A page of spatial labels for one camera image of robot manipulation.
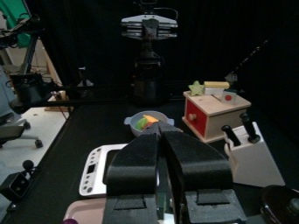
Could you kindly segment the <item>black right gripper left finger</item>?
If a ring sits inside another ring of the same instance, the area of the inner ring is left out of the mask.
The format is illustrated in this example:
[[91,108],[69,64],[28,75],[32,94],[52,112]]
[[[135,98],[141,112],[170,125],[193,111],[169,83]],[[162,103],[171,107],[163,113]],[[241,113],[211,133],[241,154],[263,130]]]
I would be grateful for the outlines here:
[[157,224],[159,127],[155,123],[117,154],[107,169],[102,224]]

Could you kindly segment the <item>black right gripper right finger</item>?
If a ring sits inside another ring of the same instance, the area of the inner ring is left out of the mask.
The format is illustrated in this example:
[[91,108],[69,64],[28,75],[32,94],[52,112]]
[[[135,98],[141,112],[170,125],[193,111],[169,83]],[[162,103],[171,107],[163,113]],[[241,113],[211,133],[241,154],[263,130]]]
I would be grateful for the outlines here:
[[229,160],[215,148],[159,122],[175,224],[246,224]]

